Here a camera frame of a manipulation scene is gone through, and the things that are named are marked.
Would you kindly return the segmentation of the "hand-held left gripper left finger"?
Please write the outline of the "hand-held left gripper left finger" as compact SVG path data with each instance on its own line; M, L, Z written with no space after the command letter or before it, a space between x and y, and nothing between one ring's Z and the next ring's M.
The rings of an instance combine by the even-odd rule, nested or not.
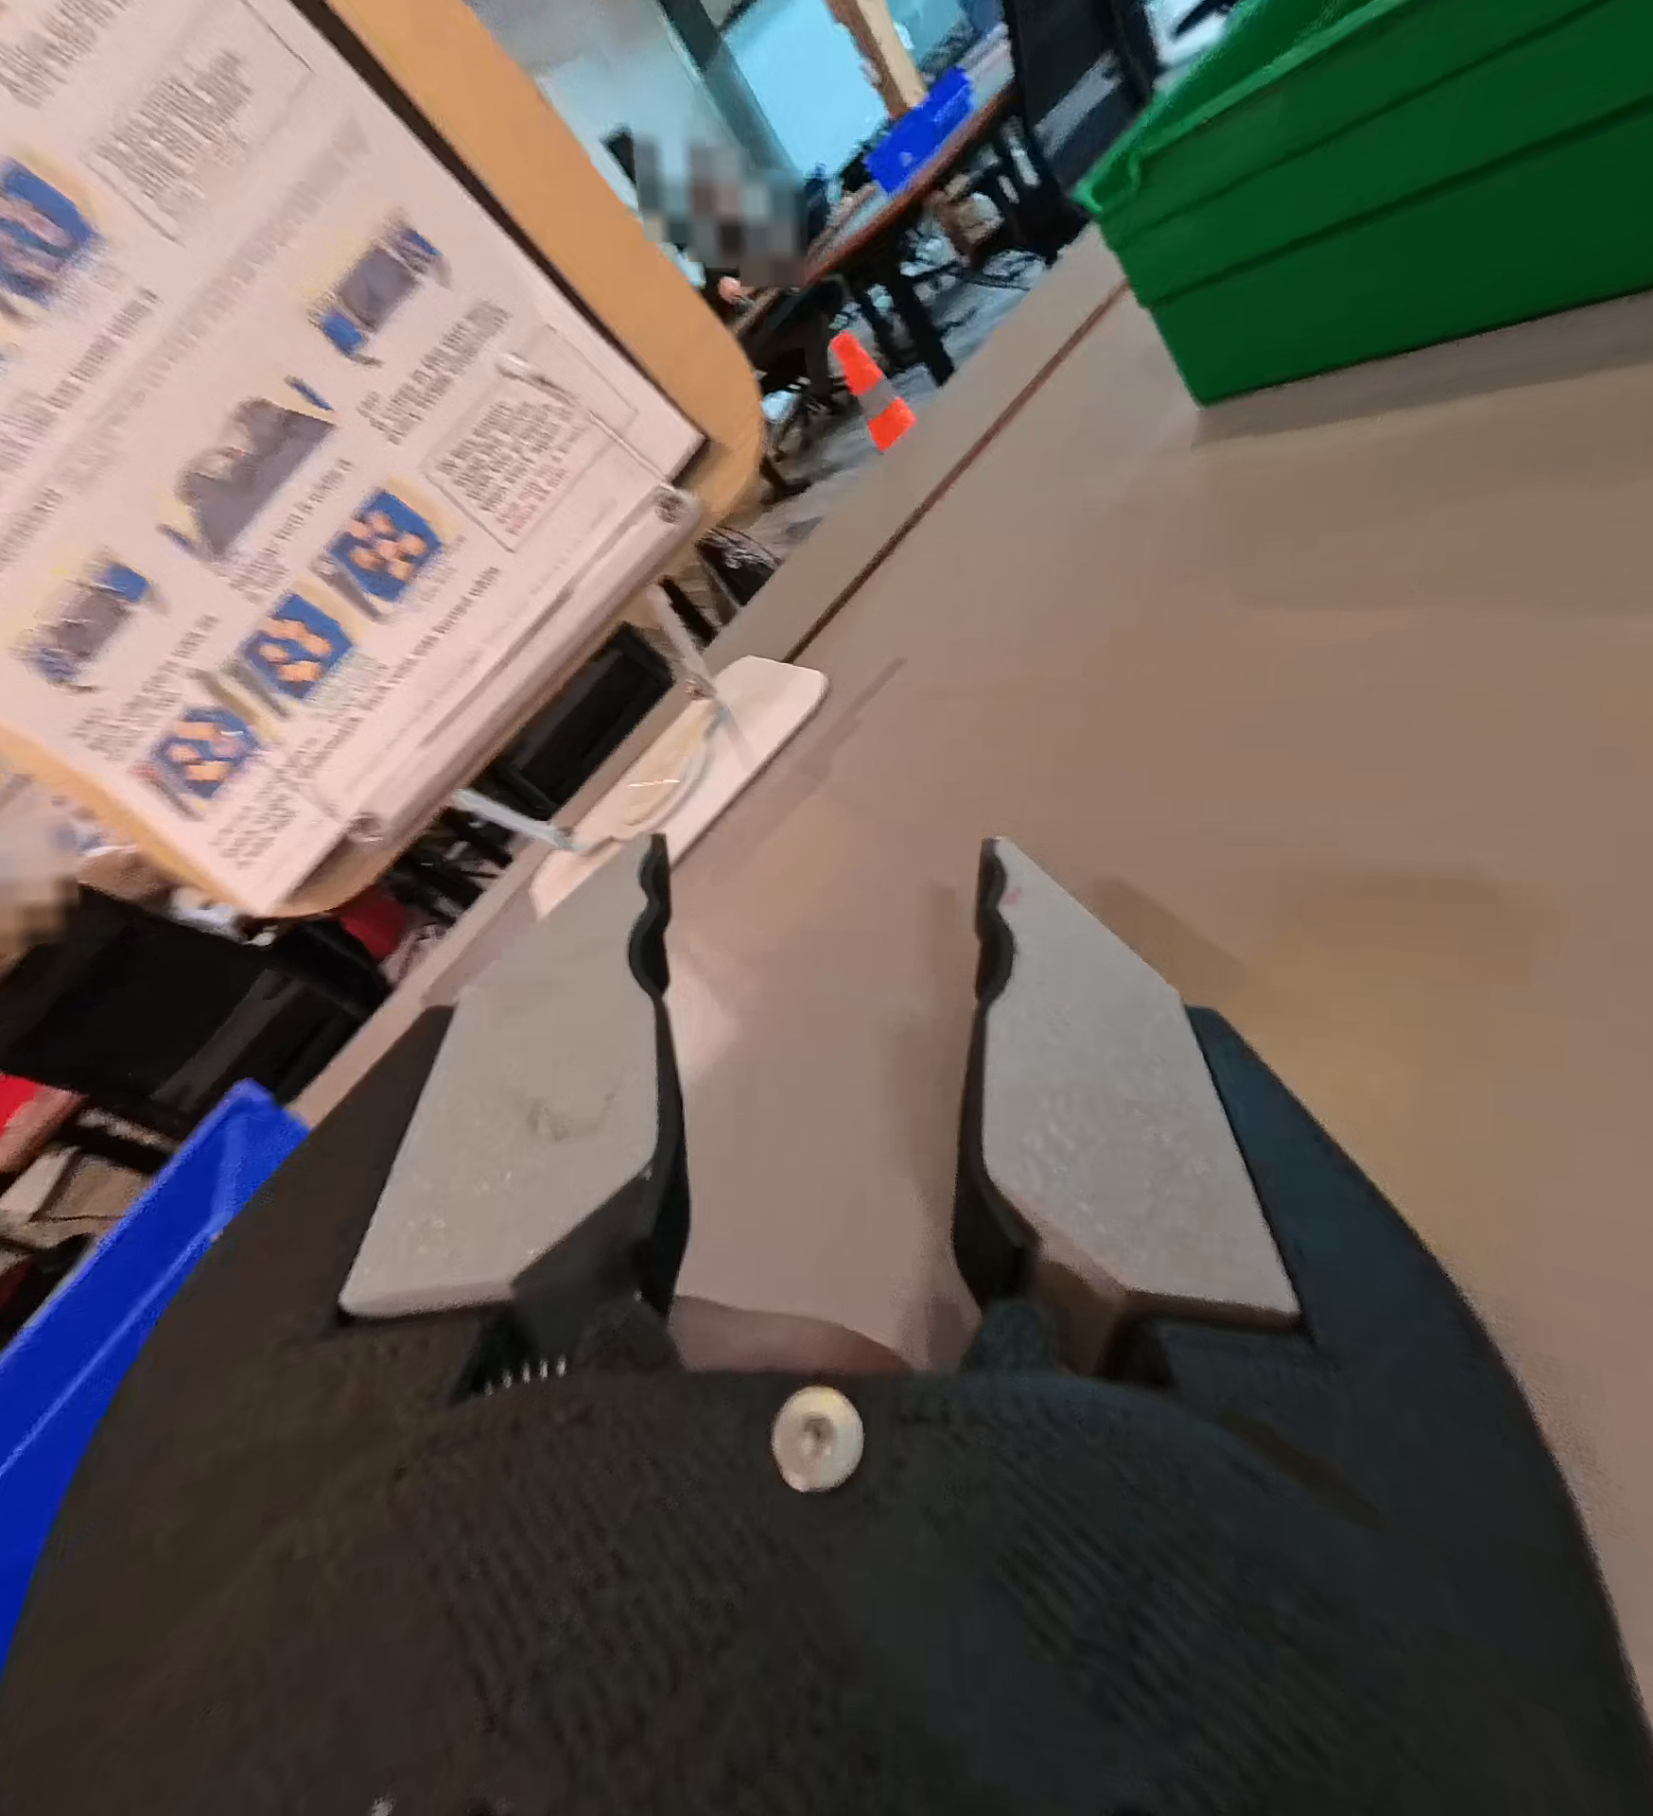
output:
M665 838L588 874L461 993L361 1247L347 1320L665 1318L690 1231Z

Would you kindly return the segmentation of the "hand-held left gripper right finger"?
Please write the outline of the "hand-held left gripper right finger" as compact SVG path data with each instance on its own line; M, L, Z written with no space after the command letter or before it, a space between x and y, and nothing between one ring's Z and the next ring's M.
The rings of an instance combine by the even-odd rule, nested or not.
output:
M979 845L951 1254L1057 1337L1286 1332L1297 1288L1178 989L1013 840Z

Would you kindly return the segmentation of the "blue plastic bin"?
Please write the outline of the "blue plastic bin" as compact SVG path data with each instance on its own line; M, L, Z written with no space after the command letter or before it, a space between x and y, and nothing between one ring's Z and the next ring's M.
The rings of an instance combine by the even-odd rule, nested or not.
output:
M194 1265L308 1133L260 1086L234 1086L0 1351L0 1672L124 1373Z

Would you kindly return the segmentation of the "green plastic bin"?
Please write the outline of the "green plastic bin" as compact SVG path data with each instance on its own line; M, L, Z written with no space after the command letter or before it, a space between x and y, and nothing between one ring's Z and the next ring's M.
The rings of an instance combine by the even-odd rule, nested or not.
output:
M1076 185L1197 403L1653 291L1653 2L1238 4Z

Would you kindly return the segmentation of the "black storage case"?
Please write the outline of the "black storage case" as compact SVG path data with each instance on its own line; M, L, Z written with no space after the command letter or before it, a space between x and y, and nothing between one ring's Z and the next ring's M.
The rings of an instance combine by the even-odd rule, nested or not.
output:
M291 1105L389 993L330 923L245 944L83 887L0 974L0 1076L185 1137L240 1084Z

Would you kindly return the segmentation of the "white tablet stand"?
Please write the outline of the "white tablet stand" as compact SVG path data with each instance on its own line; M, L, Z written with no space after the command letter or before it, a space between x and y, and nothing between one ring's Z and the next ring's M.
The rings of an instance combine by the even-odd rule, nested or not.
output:
M824 673L767 656L746 654L714 670L678 611L675 579L658 579L648 605L677 658L688 700L572 828L531 817L472 787L455 791L448 802L546 851L525 885L535 919L544 919L639 838L659 838L667 862L678 862L765 774L828 694Z

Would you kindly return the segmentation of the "instruction poster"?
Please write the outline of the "instruction poster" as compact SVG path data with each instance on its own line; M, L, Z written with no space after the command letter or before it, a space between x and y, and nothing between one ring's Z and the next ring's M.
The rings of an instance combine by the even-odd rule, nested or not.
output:
M705 446L294 4L0 4L0 736L230 904L427 815Z

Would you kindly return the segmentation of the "orange traffic cone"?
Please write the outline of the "orange traffic cone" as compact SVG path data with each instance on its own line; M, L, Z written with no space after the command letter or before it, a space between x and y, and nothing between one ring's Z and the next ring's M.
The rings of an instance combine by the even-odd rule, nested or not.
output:
M903 443L917 416L871 350L854 331L841 329L830 339L830 356L873 448L886 454Z

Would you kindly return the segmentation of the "small blue bin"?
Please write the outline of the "small blue bin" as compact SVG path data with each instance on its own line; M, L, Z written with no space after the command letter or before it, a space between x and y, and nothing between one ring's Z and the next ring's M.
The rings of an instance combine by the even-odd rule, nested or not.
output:
M886 197L905 189L943 144L972 117L973 83L960 62L953 62L917 102L862 149L868 180Z

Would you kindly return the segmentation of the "black office chair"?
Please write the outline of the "black office chair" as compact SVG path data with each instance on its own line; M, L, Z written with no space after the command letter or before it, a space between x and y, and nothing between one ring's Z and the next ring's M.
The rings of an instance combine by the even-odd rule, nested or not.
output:
M1085 229L1076 195L1151 104L1161 51L1142 2L1004 2L1032 185L1021 221L1053 263Z

